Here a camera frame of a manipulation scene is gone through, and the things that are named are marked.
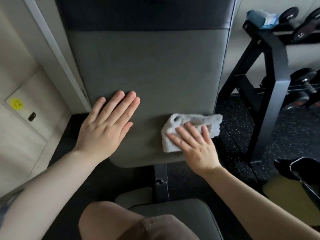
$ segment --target black floor mat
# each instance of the black floor mat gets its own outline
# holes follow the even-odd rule
[[[320,149],[320,112],[295,109],[281,112],[262,164],[252,169],[244,162],[254,122],[238,97],[231,97],[217,108],[224,116],[219,137],[214,138],[223,166],[252,188],[261,191],[262,184],[276,173],[271,161],[301,156],[318,157]],[[80,125],[86,115],[73,115],[50,161],[52,165],[75,146]],[[185,162],[168,164],[168,188],[171,200],[199,198],[213,212],[224,240],[250,239],[236,217]],[[109,160],[100,163],[59,213],[43,239],[80,239],[78,221],[83,210],[94,201],[114,201],[121,193],[153,186],[152,166],[118,168]]]

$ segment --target beige shorts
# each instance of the beige shorts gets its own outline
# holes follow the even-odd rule
[[[173,215],[144,218],[128,230],[118,240],[199,240],[185,224]]]

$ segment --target weight bench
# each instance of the weight bench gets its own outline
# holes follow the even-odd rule
[[[156,165],[157,202],[169,200],[166,163],[184,159],[162,151],[161,128],[173,113],[213,114],[235,2],[57,0],[91,105],[118,90],[141,98],[134,126],[110,161],[119,167]],[[163,214],[147,209],[139,212]],[[180,220],[192,218],[189,213]]]

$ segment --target yellow circle label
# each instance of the yellow circle label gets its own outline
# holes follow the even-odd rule
[[[21,109],[23,109],[23,104],[22,104],[21,99],[16,98],[16,97],[13,97],[13,98],[10,100],[10,106],[11,106],[14,110],[21,110]]]

